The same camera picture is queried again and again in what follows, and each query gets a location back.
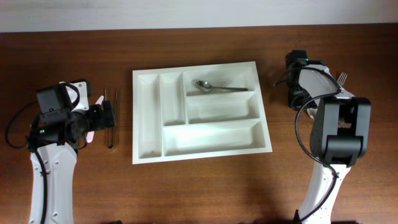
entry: spoon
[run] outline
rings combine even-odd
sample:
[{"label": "spoon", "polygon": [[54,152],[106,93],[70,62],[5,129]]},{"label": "spoon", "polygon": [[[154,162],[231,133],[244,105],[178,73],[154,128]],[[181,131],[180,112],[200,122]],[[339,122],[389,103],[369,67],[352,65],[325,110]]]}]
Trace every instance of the spoon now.
[{"label": "spoon", "polygon": [[205,93],[209,93],[215,88],[219,88],[219,89],[222,89],[222,90],[234,90],[234,91],[247,91],[248,90],[247,88],[233,88],[233,87],[212,86],[210,83],[205,82],[205,81],[201,81],[201,80],[195,82],[195,86],[199,90],[201,90],[201,91],[203,91]]},{"label": "spoon", "polygon": [[317,115],[317,111],[318,111],[318,109],[314,109],[314,108],[307,109],[307,113],[308,113],[309,117],[312,119],[315,119],[315,116]]}]

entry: black cable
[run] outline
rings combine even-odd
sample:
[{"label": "black cable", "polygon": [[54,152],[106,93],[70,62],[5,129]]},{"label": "black cable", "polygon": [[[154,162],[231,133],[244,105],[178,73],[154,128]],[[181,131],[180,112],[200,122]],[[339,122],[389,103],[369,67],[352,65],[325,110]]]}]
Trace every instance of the black cable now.
[{"label": "black cable", "polygon": [[82,146],[82,147],[80,147],[80,148],[78,148],[78,150],[80,150],[80,149],[84,149],[86,146],[87,146],[87,140],[86,140],[86,137],[85,137],[85,145],[84,145],[84,146]]},{"label": "black cable", "polygon": [[287,82],[287,79],[286,80],[281,80],[281,81],[276,81],[272,87],[275,88],[275,86],[277,86],[277,85],[279,85],[281,83],[284,83],[284,82]]},{"label": "black cable", "polygon": [[10,128],[11,128],[11,125],[13,124],[13,122],[17,119],[17,117],[22,113],[22,112],[24,112],[27,108],[30,108],[31,106],[33,106],[33,105],[35,105],[37,103],[37,101],[35,101],[35,102],[31,102],[31,103],[29,103],[28,105],[26,105],[26,106],[24,106],[22,109],[20,109],[12,118],[11,118],[11,120],[10,120],[10,122],[8,122],[8,125],[7,125],[7,127],[6,127],[6,131],[5,131],[5,140],[6,140],[6,142],[7,142],[7,145],[9,145],[11,148],[14,148],[14,149],[22,149],[23,147],[26,147],[26,143],[24,144],[24,145],[22,145],[22,146],[15,146],[15,145],[13,145],[9,140],[8,140],[8,134],[9,134],[9,130],[10,130]]},{"label": "black cable", "polygon": [[293,100],[292,100],[292,108],[293,110],[297,110],[296,107],[294,106],[294,101],[299,97],[300,95],[297,95]]},{"label": "black cable", "polygon": [[320,164],[322,164],[323,166],[329,168],[333,174],[333,182],[331,184],[331,187],[329,188],[329,191],[326,193],[325,197],[323,198],[323,200],[319,203],[319,205],[313,209],[308,215],[306,215],[305,217],[303,217],[302,219],[300,219],[301,222],[303,222],[304,220],[306,220],[308,217],[310,217],[312,214],[314,214],[315,212],[317,212],[319,210],[319,208],[322,207],[322,205],[328,200],[330,194],[332,193],[333,189],[335,188],[336,185],[336,181],[338,178],[338,174],[336,172],[336,170],[329,164],[322,162],[321,160],[319,160],[318,158],[316,158],[315,156],[313,156],[304,146],[303,142],[301,141],[300,135],[299,135],[299,117],[301,115],[301,112],[304,110],[304,108],[311,102],[320,99],[320,98],[325,98],[325,97],[329,97],[329,96],[335,96],[337,94],[340,93],[340,89],[335,92],[335,93],[330,93],[330,94],[325,94],[325,95],[320,95],[320,96],[316,96],[314,98],[312,98],[310,101],[306,102],[297,112],[296,114],[296,118],[295,118],[295,133],[296,133],[296,138],[298,141],[298,144],[301,146],[301,148],[303,149],[303,151],[306,153],[306,155],[308,155],[311,159],[313,159],[316,162],[319,162]]},{"label": "black cable", "polygon": [[304,108],[309,105],[311,102],[321,99],[321,98],[325,98],[325,97],[331,97],[331,96],[335,96],[339,93],[341,93],[341,87],[340,85],[337,83],[337,81],[329,74],[327,74],[325,71],[317,69],[317,68],[312,68],[312,67],[298,67],[298,68],[292,68],[288,71],[286,71],[279,79],[281,79],[285,74],[293,72],[293,71],[299,71],[299,70],[313,70],[316,71],[324,76],[326,76],[327,78],[329,78],[333,84],[335,84],[335,86],[337,87],[336,92],[334,93],[329,93],[329,94],[324,94],[324,95],[320,95],[320,96],[316,96],[313,97],[311,100],[307,101],[298,111],[295,117],[295,133],[296,133],[296,138],[298,141],[298,144],[300,145],[300,147],[303,149],[303,151],[306,153],[307,156],[309,156],[311,159],[313,159],[314,161],[322,164],[323,166],[329,168],[331,170],[331,173],[333,174],[333,182],[329,188],[329,191],[326,193],[326,195],[324,196],[323,200],[319,203],[319,205],[314,208],[308,215],[304,216],[303,218],[300,219],[301,222],[304,222],[304,220],[306,220],[308,217],[310,217],[312,214],[314,214],[315,212],[317,212],[322,205],[328,200],[330,194],[332,193],[333,189],[335,188],[336,182],[337,182],[337,178],[338,178],[338,174],[336,172],[336,170],[329,164],[322,162],[321,160],[319,160],[318,158],[316,158],[315,156],[313,156],[304,146],[303,142],[301,141],[300,138],[300,134],[299,134],[299,118],[301,115],[301,112],[304,110]]},{"label": "black cable", "polygon": [[79,89],[78,89],[76,86],[74,86],[74,85],[72,85],[72,84],[70,84],[70,83],[65,83],[65,86],[71,88],[71,89],[72,89],[73,91],[75,91],[76,94],[77,94],[77,97],[76,97],[75,101],[72,103],[73,108],[75,108],[75,107],[79,104],[79,102],[80,102],[80,93],[79,93]]},{"label": "black cable", "polygon": [[42,219],[40,221],[40,224],[45,223],[45,216],[47,214],[47,171],[45,170],[44,163],[42,160],[42,157],[40,154],[37,152],[37,149],[33,149],[33,153],[36,155],[37,160],[39,161],[40,168],[42,171],[40,172],[43,177],[43,210],[42,210]]},{"label": "black cable", "polygon": [[[37,127],[39,126],[39,121],[40,121],[40,115],[37,115],[35,117],[35,119],[32,122],[32,126],[30,128],[30,131],[32,132],[33,129],[37,129]],[[45,169],[42,157],[40,156],[40,154],[37,152],[37,147],[35,146],[34,143],[30,142],[29,138],[26,137],[26,142],[30,147],[30,151],[31,153],[34,153],[37,157],[37,160],[39,161],[40,164],[40,168],[42,169],[42,171],[40,172],[42,174],[43,177],[43,209],[42,209],[42,218],[40,221],[40,224],[44,224],[45,223],[45,217],[47,214],[47,192],[48,192],[48,186],[47,186],[47,171]]]}]

